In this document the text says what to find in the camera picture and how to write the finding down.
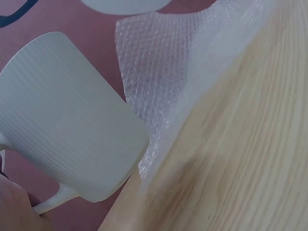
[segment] hand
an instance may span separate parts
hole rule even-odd
[[[0,230],[52,231],[50,221],[45,215],[36,214],[31,203],[35,203],[33,196],[7,179],[0,168]]]

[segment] pink surface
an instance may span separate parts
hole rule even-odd
[[[13,13],[25,1],[0,1],[0,15]],[[192,13],[208,7],[213,1],[173,0],[160,12]],[[50,31],[61,31],[74,42],[108,83],[124,98],[114,37],[115,22],[121,18],[124,16],[98,13],[79,0],[39,0],[20,20],[0,28],[0,70],[32,39]],[[11,180],[40,200],[49,198],[57,191],[57,182],[15,152],[7,152],[5,172]],[[100,203],[90,203],[76,198],[50,211],[49,215],[55,230],[97,230],[120,190]]]

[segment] white ceramic object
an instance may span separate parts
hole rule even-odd
[[[92,9],[108,14],[129,15],[157,11],[171,0],[81,0]]]
[[[59,32],[36,38],[5,66],[0,108],[0,150],[16,150],[60,183],[35,207],[39,214],[77,196],[106,199],[149,142],[144,123]]]
[[[0,151],[0,155],[2,157],[2,166],[0,166],[0,168],[3,171],[5,167],[5,150]]]

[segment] bubble wrap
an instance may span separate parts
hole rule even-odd
[[[147,13],[118,21],[125,96],[151,139],[139,163],[146,187],[185,119],[267,22],[276,0],[217,0],[191,14]]]

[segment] wooden board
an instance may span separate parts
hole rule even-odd
[[[281,1],[140,183],[100,231],[308,230],[308,0]]]

